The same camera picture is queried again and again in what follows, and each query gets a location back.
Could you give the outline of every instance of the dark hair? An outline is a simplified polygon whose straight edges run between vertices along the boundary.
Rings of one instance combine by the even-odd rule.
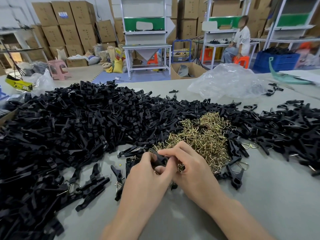
[[[249,21],[249,16],[248,15],[244,15],[240,18],[240,20],[244,20],[244,25],[246,26],[248,21]]]

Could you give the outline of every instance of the blue plastic crate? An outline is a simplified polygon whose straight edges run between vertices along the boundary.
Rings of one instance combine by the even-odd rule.
[[[270,72],[269,57],[273,57],[273,61],[271,62],[272,67],[276,72],[279,72],[293,70],[299,60],[300,54],[272,55],[260,51],[254,62],[253,70],[261,73]]]

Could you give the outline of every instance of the white t-shirt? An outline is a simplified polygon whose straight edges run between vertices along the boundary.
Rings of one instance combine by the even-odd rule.
[[[247,26],[245,26],[241,31],[238,29],[235,34],[234,43],[237,44],[237,48],[239,48],[240,44],[242,44],[241,55],[247,56],[250,52],[250,30]]]

